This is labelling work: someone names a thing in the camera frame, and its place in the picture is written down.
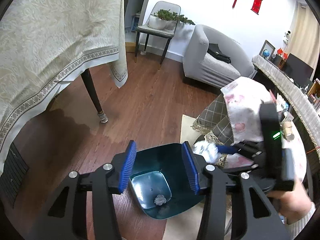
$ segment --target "doorway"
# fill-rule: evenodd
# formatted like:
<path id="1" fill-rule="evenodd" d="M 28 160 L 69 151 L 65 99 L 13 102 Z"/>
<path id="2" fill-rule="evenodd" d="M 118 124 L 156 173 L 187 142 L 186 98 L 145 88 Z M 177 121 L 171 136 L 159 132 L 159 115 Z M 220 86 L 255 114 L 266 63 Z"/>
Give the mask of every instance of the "doorway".
<path id="1" fill-rule="evenodd" d="M 144 0 L 127 1 L 127 7 L 124 14 L 124 30 L 126 42 L 134 42 L 136 39 L 135 28 L 138 25 L 140 19 L 143 2 Z"/>

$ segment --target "white pot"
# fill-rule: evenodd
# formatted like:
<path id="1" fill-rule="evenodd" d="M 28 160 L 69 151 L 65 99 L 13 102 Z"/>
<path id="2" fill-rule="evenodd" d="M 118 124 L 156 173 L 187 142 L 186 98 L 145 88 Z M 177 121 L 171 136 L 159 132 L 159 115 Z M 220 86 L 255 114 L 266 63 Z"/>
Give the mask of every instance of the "white pot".
<path id="1" fill-rule="evenodd" d="M 156 29 L 156 30 L 163 30 L 167 25 L 167 21 L 160 19 L 158 17 L 155 17 L 153 15 L 149 16 L 149 22 L 148 26 L 150 28 Z"/>
<path id="2" fill-rule="evenodd" d="M 167 25 L 165 28 L 168 29 L 169 31 L 173 31 L 176 24 L 177 24 L 177 21 L 167 21 Z"/>

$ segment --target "gray sofa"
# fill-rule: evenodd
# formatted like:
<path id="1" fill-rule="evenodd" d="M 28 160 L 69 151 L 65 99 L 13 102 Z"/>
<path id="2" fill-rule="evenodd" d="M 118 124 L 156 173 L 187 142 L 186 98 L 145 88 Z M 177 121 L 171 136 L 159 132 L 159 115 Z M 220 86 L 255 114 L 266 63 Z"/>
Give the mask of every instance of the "gray sofa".
<path id="1" fill-rule="evenodd" d="M 218 44 L 221 52 L 231 58 L 231 64 L 207 53 L 209 43 Z M 254 66 L 240 45 L 217 30 L 196 25 L 183 57 L 186 77 L 222 88 L 240 76 L 253 78 Z"/>

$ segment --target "chair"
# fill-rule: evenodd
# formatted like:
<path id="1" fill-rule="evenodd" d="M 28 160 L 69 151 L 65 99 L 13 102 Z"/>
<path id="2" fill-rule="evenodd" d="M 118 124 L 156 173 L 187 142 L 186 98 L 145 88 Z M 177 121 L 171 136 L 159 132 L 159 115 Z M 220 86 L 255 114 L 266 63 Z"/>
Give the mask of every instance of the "chair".
<path id="1" fill-rule="evenodd" d="M 152 12 L 150 15 L 153 15 L 154 13 L 156 13 L 158 10 L 160 9 L 164 9 L 164 10 L 170 10 L 170 12 L 176 12 L 178 15 L 180 15 L 180 11 L 181 11 L 181 7 L 179 5 L 173 4 L 173 3 L 169 3 L 169 2 L 164 2 L 164 1 L 159 1 L 156 3 L 156 5 L 153 7 Z M 144 25 L 140 25 L 137 26 L 136 31 L 137 31 L 137 40 L 136 40 L 136 48 L 135 48 L 135 52 L 134 52 L 134 61 L 137 62 L 137 54 L 138 54 L 138 47 L 139 47 L 139 38 L 140 38 L 140 33 L 146 33 L 147 34 L 147 38 L 146 38 L 146 43 L 144 45 L 144 50 L 146 50 L 147 48 L 147 44 L 148 44 L 148 39 L 149 39 L 149 35 L 154 35 L 154 36 L 158 36 L 158 37 L 162 37 L 162 38 L 166 38 L 167 40 L 167 44 L 165 45 L 161 60 L 160 60 L 160 65 L 159 68 L 161 67 L 161 64 L 164 60 L 165 54 L 167 53 L 168 47 L 169 47 L 169 43 L 171 41 L 171 39 L 173 38 L 175 32 L 176 32 L 176 28 L 177 28 L 177 24 L 178 21 L 176 22 L 176 25 L 174 27 L 173 30 L 156 30 L 153 28 L 150 28 L 148 26 L 149 23 L 149 18 L 147 20 L 147 22 Z"/>
<path id="2" fill-rule="evenodd" d="M 221 52 L 231 58 L 231 64 L 207 53 L 209 43 L 218 44 Z M 256 73 L 251 60 L 235 40 L 205 25 L 196 25 L 182 63 L 186 77 L 218 88 L 240 76 L 253 78 Z"/>

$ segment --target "potted plant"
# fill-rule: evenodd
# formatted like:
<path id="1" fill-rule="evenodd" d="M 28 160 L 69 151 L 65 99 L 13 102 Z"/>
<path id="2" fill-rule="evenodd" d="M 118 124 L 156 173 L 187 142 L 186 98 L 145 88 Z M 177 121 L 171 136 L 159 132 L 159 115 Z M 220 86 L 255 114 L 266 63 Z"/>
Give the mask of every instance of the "potted plant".
<path id="1" fill-rule="evenodd" d="M 148 26 L 157 29 L 169 29 L 173 30 L 176 22 L 182 22 L 184 25 L 195 25 L 195 23 L 185 17 L 183 14 L 178 15 L 176 12 L 170 12 L 170 10 L 160 9 L 153 15 L 150 15 Z"/>

